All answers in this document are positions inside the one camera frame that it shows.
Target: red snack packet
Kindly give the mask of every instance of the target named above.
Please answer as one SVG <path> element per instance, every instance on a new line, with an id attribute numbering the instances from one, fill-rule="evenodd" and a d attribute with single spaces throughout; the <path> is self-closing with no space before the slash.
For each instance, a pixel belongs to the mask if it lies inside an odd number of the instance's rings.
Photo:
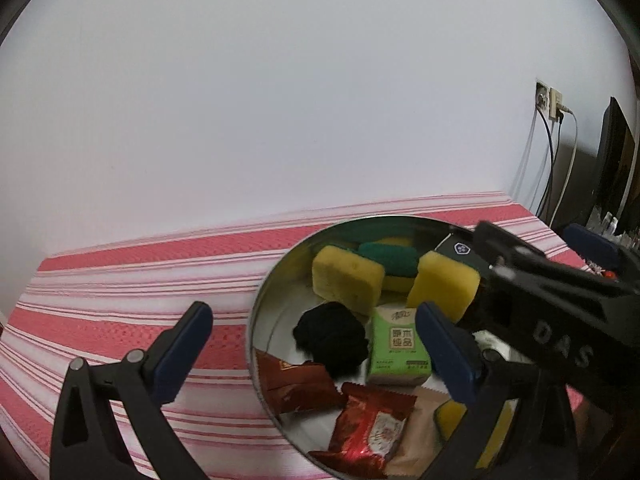
<path id="1" fill-rule="evenodd" d="M 386 461 L 393 455 L 415 396 L 344 383 L 349 397 L 335 423 L 329 451 L 309 455 L 326 466 L 361 478 L 386 478 Z"/>
<path id="2" fill-rule="evenodd" d="M 275 415 L 341 408 L 346 397 L 335 387 L 324 365 L 307 361 L 291 365 L 255 351 L 262 396 Z"/>

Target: power outlet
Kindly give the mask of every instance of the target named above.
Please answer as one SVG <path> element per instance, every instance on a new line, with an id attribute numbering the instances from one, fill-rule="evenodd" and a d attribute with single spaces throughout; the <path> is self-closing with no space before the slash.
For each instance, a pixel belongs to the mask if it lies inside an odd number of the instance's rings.
<path id="1" fill-rule="evenodd" d="M 549 91 L 549 119 L 552 121 L 558 120 L 558 105 L 562 104 L 562 94 L 552 88 Z"/>
<path id="2" fill-rule="evenodd" d="M 542 112 L 546 112 L 549 108 L 549 90 L 549 85 L 544 84 L 540 79 L 536 80 L 536 107 Z"/>

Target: screw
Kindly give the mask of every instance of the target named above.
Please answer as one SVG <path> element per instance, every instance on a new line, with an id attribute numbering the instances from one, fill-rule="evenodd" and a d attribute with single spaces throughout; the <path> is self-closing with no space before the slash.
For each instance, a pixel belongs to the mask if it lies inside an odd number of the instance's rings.
<path id="1" fill-rule="evenodd" d="M 132 350 L 127 354 L 127 361 L 130 363 L 139 363 L 144 358 L 145 353 L 140 349 Z"/>
<path id="2" fill-rule="evenodd" d="M 81 357 L 76 357 L 73 361 L 69 363 L 69 368 L 77 372 L 80 368 L 82 368 L 83 364 L 84 364 L 84 359 L 82 359 Z"/>
<path id="3" fill-rule="evenodd" d="M 486 348 L 482 351 L 482 357 L 484 357 L 487 361 L 491 363 L 495 363 L 502 359 L 502 355 L 497 350 L 493 348 Z"/>

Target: green tissue pack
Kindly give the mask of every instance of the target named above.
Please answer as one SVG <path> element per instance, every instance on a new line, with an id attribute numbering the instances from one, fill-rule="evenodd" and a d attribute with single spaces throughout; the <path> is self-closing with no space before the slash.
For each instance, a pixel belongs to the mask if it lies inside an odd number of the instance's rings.
<path id="1" fill-rule="evenodd" d="M 431 359 L 415 331 L 415 313 L 401 303 L 375 308 L 367 383 L 415 386 L 429 378 Z"/>

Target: pink striped cloth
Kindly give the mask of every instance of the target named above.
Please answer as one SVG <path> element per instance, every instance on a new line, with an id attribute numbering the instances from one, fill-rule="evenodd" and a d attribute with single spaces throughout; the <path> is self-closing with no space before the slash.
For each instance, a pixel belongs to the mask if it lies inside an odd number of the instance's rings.
<path id="1" fill-rule="evenodd" d="M 57 254 L 40 265 L 0 339 L 0 426 L 34 474 L 49 477 L 56 403 L 68 362 L 114 362 L 148 348 L 194 300 L 215 326 L 176 401 L 163 411 L 211 478 L 321 479 L 263 412 L 244 358 L 244 329 L 262 277 L 295 243 L 335 222 L 408 214 L 463 226 L 496 222 L 551 259 L 583 261 L 500 192 L 413 198 L 284 214 L 197 232 Z M 139 470 L 156 478 L 121 404 L 116 420 Z"/>

